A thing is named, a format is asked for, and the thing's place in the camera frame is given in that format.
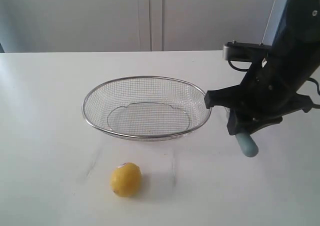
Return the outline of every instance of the metal strainer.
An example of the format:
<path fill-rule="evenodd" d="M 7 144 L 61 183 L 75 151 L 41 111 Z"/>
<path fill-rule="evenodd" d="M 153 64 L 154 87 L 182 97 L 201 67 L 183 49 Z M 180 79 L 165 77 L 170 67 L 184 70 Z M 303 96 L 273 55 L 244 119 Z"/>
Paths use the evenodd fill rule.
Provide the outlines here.
<path fill-rule="evenodd" d="M 85 120 L 111 136 L 159 141 L 200 128 L 210 117 L 205 93 L 192 83 L 158 77 L 124 77 L 100 84 L 82 105 Z"/>

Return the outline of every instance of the lemon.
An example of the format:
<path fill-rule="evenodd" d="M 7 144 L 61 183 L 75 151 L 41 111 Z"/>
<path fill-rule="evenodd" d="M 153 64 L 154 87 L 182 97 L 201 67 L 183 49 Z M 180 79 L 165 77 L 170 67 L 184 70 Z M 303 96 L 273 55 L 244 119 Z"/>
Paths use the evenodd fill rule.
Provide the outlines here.
<path fill-rule="evenodd" d="M 132 162 L 126 162 L 113 171 L 110 186 L 116 195 L 130 197 L 138 192 L 141 178 L 140 168 Z"/>

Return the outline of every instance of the light blue handle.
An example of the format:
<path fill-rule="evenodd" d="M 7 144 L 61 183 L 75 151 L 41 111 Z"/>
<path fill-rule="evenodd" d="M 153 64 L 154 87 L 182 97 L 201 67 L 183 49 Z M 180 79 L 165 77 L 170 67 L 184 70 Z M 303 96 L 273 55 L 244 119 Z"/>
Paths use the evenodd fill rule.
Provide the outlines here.
<path fill-rule="evenodd" d="M 259 149 L 255 141 L 252 139 L 249 133 L 240 132 L 235 135 L 236 140 L 238 141 L 242 153 L 247 157 L 254 157 L 258 154 Z"/>

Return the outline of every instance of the table surface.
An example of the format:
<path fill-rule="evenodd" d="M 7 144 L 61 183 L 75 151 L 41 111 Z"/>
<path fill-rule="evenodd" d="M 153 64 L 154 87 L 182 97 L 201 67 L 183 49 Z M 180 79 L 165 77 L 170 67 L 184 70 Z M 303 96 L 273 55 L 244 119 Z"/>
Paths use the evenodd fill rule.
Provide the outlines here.
<path fill-rule="evenodd" d="M 255 158 L 228 135 L 222 107 L 194 133 L 168 141 L 123 140 L 85 122 L 81 105 L 92 88 L 139 75 L 204 91 L 244 76 L 221 51 L 0 55 L 0 225 L 319 225 L 320 111 L 253 134 Z M 301 91 L 319 102 L 313 84 Z M 134 198 L 109 187 L 124 162 L 143 173 Z"/>

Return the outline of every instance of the basket rim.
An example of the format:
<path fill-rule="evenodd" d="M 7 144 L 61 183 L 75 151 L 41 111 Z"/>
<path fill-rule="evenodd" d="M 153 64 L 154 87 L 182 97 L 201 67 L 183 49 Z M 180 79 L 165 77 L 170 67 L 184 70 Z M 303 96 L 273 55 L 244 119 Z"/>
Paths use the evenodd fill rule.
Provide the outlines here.
<path fill-rule="evenodd" d="M 184 134 L 188 134 L 190 132 L 193 132 L 195 130 L 197 130 L 198 128 L 200 128 L 201 126 L 203 126 L 207 121 L 208 119 L 210 118 L 211 116 L 211 111 L 212 109 L 209 108 L 209 113 L 207 114 L 206 118 L 203 120 L 203 122 L 201 122 L 199 125 L 195 126 L 195 127 L 192 127 L 188 130 L 184 130 L 184 131 L 181 131 L 181 132 L 176 132 L 176 133 L 167 133 L 167 134 L 157 134 L 157 135 L 132 135 L 132 134 L 124 134 L 124 133 L 119 133 L 119 132 L 114 132 L 112 130 L 107 130 L 105 128 L 102 128 L 98 125 L 95 125 L 93 122 L 91 122 L 87 116 L 86 116 L 86 113 L 85 113 L 85 106 L 86 106 L 86 103 L 90 97 L 90 95 L 96 91 L 97 89 L 107 85 L 107 84 L 110 84 L 110 83 L 114 83 L 114 82 L 118 82 L 118 81 L 125 81 L 125 80 L 132 80 L 132 79 L 161 79 L 161 80 L 170 80 L 170 81 L 175 81 L 175 82 L 180 82 L 180 83 L 183 83 L 183 84 L 187 84 L 187 85 L 190 85 L 192 87 L 194 87 L 195 89 L 197 89 L 198 91 L 200 91 L 203 96 L 206 95 L 206 93 L 201 89 L 199 88 L 198 86 L 194 85 L 193 83 L 190 83 L 190 82 L 187 82 L 187 81 L 184 81 L 184 80 L 180 80 L 180 79 L 176 79 L 176 78 L 172 78 L 172 77 L 163 77 L 163 76 L 152 76 L 152 75 L 140 75 L 140 76 L 129 76 L 129 77 L 121 77 L 121 78 L 116 78 L 116 79 L 112 79 L 112 80 L 109 80 L 109 81 L 106 81 L 106 82 L 103 82 L 101 84 L 99 84 L 98 86 L 94 87 L 84 98 L 83 100 L 83 103 L 82 103 L 82 107 L 81 107 L 81 112 L 82 112 L 82 116 L 83 118 L 85 119 L 85 121 L 91 125 L 92 127 L 94 127 L 95 129 L 99 130 L 99 131 L 102 131 L 104 133 L 107 133 L 107 134 L 110 134 L 110 135 L 113 135 L 113 136 L 118 136 L 118 137 L 123 137 L 123 138 L 126 138 L 126 139 L 166 139 L 166 138 L 171 138 L 171 137 L 176 137 L 176 136 L 181 136 L 181 135 L 184 135 Z"/>

